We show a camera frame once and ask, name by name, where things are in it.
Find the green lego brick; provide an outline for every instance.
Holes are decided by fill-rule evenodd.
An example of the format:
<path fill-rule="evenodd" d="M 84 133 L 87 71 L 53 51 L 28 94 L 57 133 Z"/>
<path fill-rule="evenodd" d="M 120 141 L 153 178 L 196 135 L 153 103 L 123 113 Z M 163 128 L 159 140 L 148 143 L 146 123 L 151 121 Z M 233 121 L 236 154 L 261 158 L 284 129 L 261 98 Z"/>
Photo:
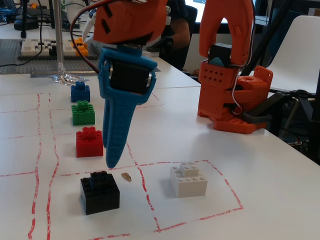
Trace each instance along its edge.
<path fill-rule="evenodd" d="M 78 111 L 85 111 L 89 109 L 89 103 L 86 100 L 76 101 L 76 105 L 77 105 Z"/>
<path fill-rule="evenodd" d="M 77 101 L 77 105 L 72 105 L 72 123 L 76 125 L 94 125 L 95 110 L 92 104 L 87 101 Z"/>

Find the robotic arm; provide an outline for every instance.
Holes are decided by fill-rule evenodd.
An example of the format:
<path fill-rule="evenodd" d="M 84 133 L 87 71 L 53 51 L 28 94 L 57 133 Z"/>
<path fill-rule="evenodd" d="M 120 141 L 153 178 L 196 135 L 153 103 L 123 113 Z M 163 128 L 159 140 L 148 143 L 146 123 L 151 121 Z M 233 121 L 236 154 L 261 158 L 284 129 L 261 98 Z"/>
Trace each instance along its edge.
<path fill-rule="evenodd" d="M 223 18 L 228 21 L 232 46 L 216 43 Z M 199 52 L 208 60 L 201 63 L 198 115 L 208 117 L 220 131 L 251 134 L 265 127 L 241 119 L 268 97 L 273 73 L 257 66 L 253 76 L 238 77 L 251 59 L 254 33 L 252 0 L 207 0 L 200 25 Z"/>
<path fill-rule="evenodd" d="M 142 56 L 141 46 L 160 36 L 166 23 L 170 24 L 166 3 L 167 0 L 101 0 L 81 10 L 71 24 L 72 42 L 98 73 L 100 95 L 105 99 L 102 131 L 109 168 L 114 168 L 122 155 L 136 106 L 148 100 L 155 86 L 157 63 Z M 79 16 L 94 8 L 95 17 L 87 22 L 83 39 L 92 39 L 86 37 L 94 25 L 94 40 L 117 45 L 116 49 L 102 49 L 98 68 L 78 50 L 72 35 Z M 239 118 L 267 98 L 272 80 L 272 72 L 260 66 L 254 76 L 238 77 L 239 69 L 251 58 L 254 15 L 252 0 L 207 0 L 205 4 L 199 52 L 208 60 L 200 68 L 198 114 L 213 120 L 217 130 L 249 134 L 263 127 Z M 228 20 L 233 47 L 216 43 L 223 18 Z M 240 113 L 236 113 L 234 105 L 238 105 Z"/>
<path fill-rule="evenodd" d="M 78 51 L 98 73 L 100 95 L 105 99 L 102 136 L 109 168 L 114 168 L 122 155 L 136 106 L 148 100 L 155 86 L 157 63 L 142 56 L 141 46 L 163 32 L 166 3 L 101 0 L 81 10 L 71 24 L 71 39 L 78 51 L 73 26 L 82 13 L 97 8 L 95 17 L 85 26 L 83 39 L 94 25 L 94 40 L 117 45 L 116 49 L 102 49 L 98 67 Z"/>

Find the red wire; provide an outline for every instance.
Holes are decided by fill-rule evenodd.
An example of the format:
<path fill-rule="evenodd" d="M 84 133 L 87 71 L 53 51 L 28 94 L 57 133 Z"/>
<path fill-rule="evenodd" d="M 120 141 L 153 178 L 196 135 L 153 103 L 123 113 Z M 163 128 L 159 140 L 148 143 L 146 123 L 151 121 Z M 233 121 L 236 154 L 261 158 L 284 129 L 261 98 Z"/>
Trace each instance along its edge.
<path fill-rule="evenodd" d="M 73 30 L 74 30 L 74 26 L 78 20 L 78 18 L 84 14 L 86 11 L 90 11 L 92 9 L 95 9 L 95 8 L 99 8 L 99 7 L 102 7 L 103 5 L 107 4 L 107 3 L 110 3 L 110 2 L 116 2 L 116 1 L 120 1 L 120 0 L 101 0 L 101 1 L 98 1 L 97 3 L 95 4 L 92 4 L 92 5 L 89 5 L 89 6 L 86 6 L 85 8 L 83 8 L 80 12 L 78 12 L 78 14 L 75 16 L 75 18 L 73 19 L 71 25 L 70 25 L 70 34 L 71 34 L 71 41 L 73 43 L 73 46 L 75 48 L 75 50 L 78 52 L 78 54 L 83 58 L 83 60 L 97 73 L 99 74 L 99 69 L 91 62 L 89 61 L 79 50 L 76 42 L 75 42 L 75 39 L 74 39 L 74 36 L 73 36 Z"/>

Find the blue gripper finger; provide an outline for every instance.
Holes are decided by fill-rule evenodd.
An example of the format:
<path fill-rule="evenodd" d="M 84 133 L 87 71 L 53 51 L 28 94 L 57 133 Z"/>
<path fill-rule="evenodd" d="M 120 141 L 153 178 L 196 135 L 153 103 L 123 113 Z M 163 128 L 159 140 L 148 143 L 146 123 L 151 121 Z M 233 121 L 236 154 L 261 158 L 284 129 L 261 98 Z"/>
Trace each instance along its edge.
<path fill-rule="evenodd" d="M 119 47 L 119 45 L 117 50 L 111 48 L 101 50 L 98 80 L 100 95 L 105 99 L 102 138 L 103 145 L 106 147 L 106 164 L 109 168 L 114 168 L 122 155 L 136 106 L 148 101 L 156 84 L 157 63 L 141 54 L 140 49 L 134 50 L 130 47 Z M 113 61 L 125 61 L 148 68 L 151 80 L 146 93 L 136 94 L 112 88 L 110 79 Z"/>
<path fill-rule="evenodd" d="M 102 126 L 102 140 L 103 140 L 103 146 L 105 148 L 107 147 L 107 142 L 108 142 L 109 116 L 110 116 L 110 103 L 107 99 L 105 99 L 103 126 Z"/>
<path fill-rule="evenodd" d="M 110 105 L 109 128 L 106 144 L 106 164 L 114 168 L 124 150 L 130 123 L 137 103 L 116 99 Z"/>

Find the black lego brick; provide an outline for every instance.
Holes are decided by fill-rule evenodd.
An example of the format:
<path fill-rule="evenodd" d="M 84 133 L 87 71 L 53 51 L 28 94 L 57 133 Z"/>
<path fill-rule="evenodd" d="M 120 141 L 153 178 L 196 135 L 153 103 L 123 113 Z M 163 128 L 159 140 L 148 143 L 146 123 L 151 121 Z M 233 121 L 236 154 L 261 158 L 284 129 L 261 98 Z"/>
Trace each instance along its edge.
<path fill-rule="evenodd" d="M 120 207 L 120 191 L 112 174 L 93 172 L 81 180 L 81 199 L 86 215 Z"/>

